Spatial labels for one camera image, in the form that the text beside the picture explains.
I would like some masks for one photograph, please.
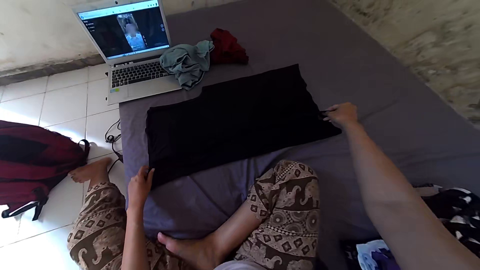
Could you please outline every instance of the white shirt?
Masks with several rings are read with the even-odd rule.
[[[135,35],[135,37],[131,37],[130,35],[127,34],[127,41],[128,41],[128,44],[130,44],[130,47],[132,48],[132,50],[134,51],[145,49],[144,39],[142,38],[142,35],[138,32]]]
[[[219,266],[215,267],[214,270],[266,270],[259,264],[249,261],[228,261],[220,264]]]

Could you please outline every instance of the laptop screen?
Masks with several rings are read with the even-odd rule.
[[[169,47],[157,0],[80,12],[78,16],[107,59]]]

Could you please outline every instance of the leg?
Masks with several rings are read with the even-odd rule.
[[[304,193],[296,194],[302,189]],[[270,269],[286,269],[288,265],[308,269],[315,259],[317,218],[318,189],[313,170],[298,162],[282,161],[257,180],[235,214],[206,238],[176,240],[159,233],[158,240],[197,269],[215,268],[242,243],[238,260]]]
[[[201,240],[177,240],[158,233],[158,241],[195,269],[211,270],[258,228],[262,221],[243,203],[220,228]]]
[[[269,216],[235,256],[275,270],[313,269],[319,229],[319,193],[315,172],[283,160],[250,190],[247,202],[257,217]]]
[[[121,269],[127,214],[125,197],[108,178],[110,162],[110,158],[104,158],[69,173],[75,182],[90,181],[84,205],[67,239],[70,256],[83,270]],[[147,240],[145,245],[151,269],[188,268],[160,243]]]
[[[84,183],[90,180],[88,188],[92,188],[100,183],[110,182],[107,166],[112,162],[111,158],[103,158],[94,163],[77,168],[68,173],[77,183]]]

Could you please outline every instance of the patterned pants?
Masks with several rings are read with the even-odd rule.
[[[247,203],[261,225],[240,246],[235,260],[273,270],[310,270],[316,256],[319,194],[315,172],[282,160],[258,178]],[[72,259],[83,270],[120,270],[127,215],[125,198],[112,183],[90,188],[67,239]],[[191,269],[158,241],[147,240],[153,270]]]

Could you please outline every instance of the person on screen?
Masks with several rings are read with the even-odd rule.
[[[125,30],[127,31],[126,37],[128,44],[130,44],[130,47],[133,51],[145,49],[145,43],[144,39],[142,38],[142,34],[138,32],[138,29],[134,24],[127,24],[125,26]]]

